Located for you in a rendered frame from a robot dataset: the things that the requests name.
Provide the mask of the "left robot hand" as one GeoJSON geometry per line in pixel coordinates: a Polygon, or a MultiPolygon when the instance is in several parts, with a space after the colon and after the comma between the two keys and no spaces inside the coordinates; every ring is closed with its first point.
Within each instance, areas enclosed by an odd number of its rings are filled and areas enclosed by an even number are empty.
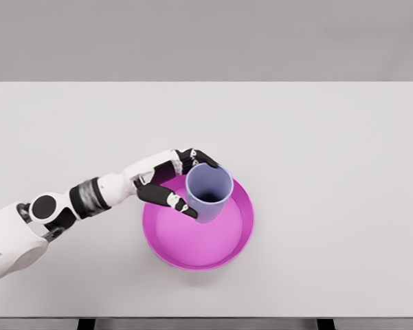
{"type": "Polygon", "coordinates": [[[124,170],[133,182],[137,197],[150,204],[172,208],[196,219],[198,213],[175,191],[163,184],[180,175],[186,175],[198,164],[218,168],[209,155],[195,148],[169,149],[143,159],[124,170]]]}

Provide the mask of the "lavender blue cup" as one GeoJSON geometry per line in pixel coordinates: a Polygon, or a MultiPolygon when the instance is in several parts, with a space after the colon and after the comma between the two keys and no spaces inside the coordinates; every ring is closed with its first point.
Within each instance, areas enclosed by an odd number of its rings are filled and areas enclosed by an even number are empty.
{"type": "Polygon", "coordinates": [[[197,212],[196,221],[209,223],[224,209],[233,193],[234,181],[223,167],[201,163],[186,175],[185,188],[186,201],[197,212]]]}

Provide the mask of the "magenta pink plate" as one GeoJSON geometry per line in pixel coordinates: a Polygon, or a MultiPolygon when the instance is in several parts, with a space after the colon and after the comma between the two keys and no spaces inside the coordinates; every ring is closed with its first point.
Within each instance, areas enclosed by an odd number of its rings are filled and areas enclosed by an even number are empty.
{"type": "Polygon", "coordinates": [[[209,223],[150,203],[142,213],[144,236],[151,250],[165,263],[193,272],[233,261],[249,243],[254,225],[252,201],[236,180],[224,209],[209,223]]]}

